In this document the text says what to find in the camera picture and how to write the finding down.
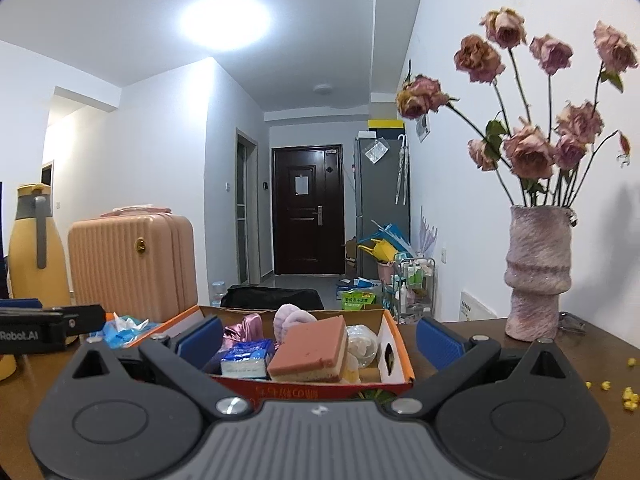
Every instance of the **pink vase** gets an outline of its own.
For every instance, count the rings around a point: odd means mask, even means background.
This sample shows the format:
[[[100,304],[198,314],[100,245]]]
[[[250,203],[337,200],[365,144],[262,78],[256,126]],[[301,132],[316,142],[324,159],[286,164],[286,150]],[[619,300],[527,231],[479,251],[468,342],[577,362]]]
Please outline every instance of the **pink vase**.
[[[559,295],[571,288],[570,210],[557,206],[511,208],[504,281],[513,288],[505,332],[520,341],[554,338]]]

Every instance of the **flower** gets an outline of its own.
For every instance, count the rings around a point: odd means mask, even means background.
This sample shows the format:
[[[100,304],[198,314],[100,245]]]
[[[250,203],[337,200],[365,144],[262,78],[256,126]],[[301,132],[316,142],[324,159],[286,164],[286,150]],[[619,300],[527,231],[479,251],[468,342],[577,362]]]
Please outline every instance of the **flower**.
[[[402,90],[396,95],[396,106],[402,117],[417,119],[429,111],[437,112],[449,99],[442,92],[439,81],[420,74],[402,85]]]
[[[604,126],[602,117],[589,101],[585,101],[580,107],[569,103],[556,117],[556,121],[558,135],[575,136],[582,144],[593,144]]]
[[[631,164],[631,144],[626,135],[620,130],[618,130],[618,135],[620,137],[620,149],[622,150],[622,155],[618,156],[618,161],[620,162],[620,167],[624,168]]]
[[[636,46],[623,32],[599,21],[593,31],[594,44],[607,72],[626,72],[627,68],[638,68]]]
[[[477,34],[462,39],[453,60],[456,70],[468,72],[471,82],[490,83],[505,68],[500,62],[500,54]]]
[[[554,161],[561,170],[572,170],[587,153],[587,146],[572,135],[560,137],[554,150]]]
[[[553,75],[561,68],[571,66],[570,57],[574,50],[566,43],[545,34],[542,38],[533,38],[529,50],[540,63],[539,66],[547,74]]]
[[[482,171],[495,171],[498,169],[496,162],[486,154],[486,142],[476,139],[470,140],[467,144],[469,147],[469,156],[478,165]]]
[[[524,18],[515,10],[503,7],[490,10],[480,21],[486,30],[486,38],[502,48],[513,48],[520,43],[527,43],[527,33],[522,24]]]
[[[523,118],[521,128],[514,128],[513,137],[504,141],[504,151],[510,160],[511,172],[520,178],[549,178],[554,164],[554,149],[545,139],[539,126]]]

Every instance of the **table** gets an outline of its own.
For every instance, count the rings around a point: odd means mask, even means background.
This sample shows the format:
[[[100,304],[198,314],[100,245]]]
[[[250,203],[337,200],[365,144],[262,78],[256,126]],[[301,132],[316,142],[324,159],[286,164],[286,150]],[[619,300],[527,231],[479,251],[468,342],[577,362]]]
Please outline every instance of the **table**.
[[[492,319],[447,325],[466,337],[484,334],[498,340],[503,347],[526,348],[526,343],[504,335],[504,323],[503,319]],[[585,336],[561,332],[556,342],[580,375],[593,383],[592,394],[609,419],[609,452],[596,478],[634,478],[640,471],[637,450],[640,411],[631,414],[622,409],[622,391],[631,386],[640,392],[640,365],[636,368],[626,366],[629,357],[634,356],[640,362],[640,350],[588,323],[586,329]],[[417,380],[433,375],[434,368],[416,348],[415,328],[402,325],[400,332]],[[77,348],[78,343],[74,343],[65,352],[21,358],[18,372],[0,383],[0,464],[12,480],[42,478],[27,444],[29,422],[46,391]],[[611,390],[601,391],[599,384],[602,381],[611,381]]]

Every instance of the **floor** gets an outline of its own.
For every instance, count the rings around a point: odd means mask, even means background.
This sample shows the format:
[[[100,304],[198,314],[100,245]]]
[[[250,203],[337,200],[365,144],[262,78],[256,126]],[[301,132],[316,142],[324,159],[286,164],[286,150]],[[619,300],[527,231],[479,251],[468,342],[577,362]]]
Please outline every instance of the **floor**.
[[[309,276],[308,274],[283,274],[271,276],[261,283],[262,286],[278,288],[313,288],[318,291],[325,309],[340,309],[340,302],[335,299],[335,284],[341,276]]]

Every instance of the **pink suitcase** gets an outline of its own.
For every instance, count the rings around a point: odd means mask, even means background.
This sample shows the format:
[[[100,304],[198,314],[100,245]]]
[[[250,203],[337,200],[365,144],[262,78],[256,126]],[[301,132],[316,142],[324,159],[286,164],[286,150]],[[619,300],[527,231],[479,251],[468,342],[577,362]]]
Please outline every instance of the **pink suitcase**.
[[[68,250],[77,304],[164,322],[198,303],[193,228],[183,216],[134,210],[75,222]]]

